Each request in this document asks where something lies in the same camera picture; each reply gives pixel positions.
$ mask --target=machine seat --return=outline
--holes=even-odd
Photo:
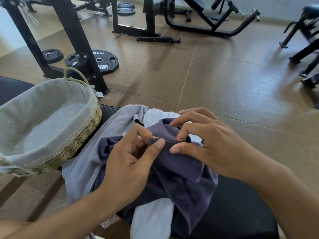
[[[309,18],[319,17],[319,4],[308,4],[303,9],[304,13],[309,15]]]
[[[203,12],[205,4],[202,0],[184,0],[194,11]]]

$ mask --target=basket handle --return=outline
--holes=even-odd
[[[64,70],[64,77],[66,78],[66,73],[69,71],[69,70],[73,70],[75,72],[77,72],[81,77],[82,79],[85,81],[85,83],[87,85],[90,85],[89,82],[87,81],[87,79],[85,78],[85,76],[80,72],[78,71],[76,68],[73,68],[73,67],[67,67],[65,70]]]

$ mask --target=gray towel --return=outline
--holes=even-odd
[[[154,136],[166,140],[165,147],[154,161],[141,195],[123,209],[124,219],[130,222],[137,206],[160,198],[170,198],[178,209],[176,217],[173,218],[172,228],[180,236],[187,237],[206,212],[218,177],[195,158],[169,152],[170,147],[178,143],[176,137],[179,129],[169,125],[172,120],[163,119],[148,127]],[[95,181],[94,190],[102,183],[108,156],[113,146],[121,139],[122,136],[101,139],[99,149],[104,165]],[[150,139],[148,146],[156,140]]]

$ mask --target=wicker basket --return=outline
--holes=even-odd
[[[68,70],[85,82],[66,78]],[[0,106],[0,172],[31,176],[57,169],[81,148],[101,117],[87,79],[66,68],[64,78],[36,85]]]

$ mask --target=floor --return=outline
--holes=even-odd
[[[250,24],[230,39],[178,32],[156,16],[162,36],[181,37],[180,44],[136,42],[134,37],[112,33],[112,18],[94,15],[82,21],[92,49],[112,52],[120,68],[104,76],[111,89],[100,100],[112,106],[144,104],[164,111],[204,106],[240,136],[274,160],[287,165],[319,193],[319,111],[305,94],[298,72],[315,57],[311,54],[293,67],[288,57],[307,45],[301,34],[280,49],[285,26],[259,22]],[[184,22],[184,17],[176,18]],[[242,22],[231,19],[223,29]],[[119,23],[146,27],[142,7],[136,15],[120,17]],[[205,24],[193,16],[193,25]],[[74,52],[64,30],[38,41],[44,48]],[[55,64],[65,67],[63,61]],[[45,81],[27,47],[0,58],[0,75],[33,84]],[[311,75],[318,73],[315,68]],[[61,173],[30,178],[0,175],[0,220],[36,220],[68,205]],[[121,222],[106,230],[108,238],[129,238]]]

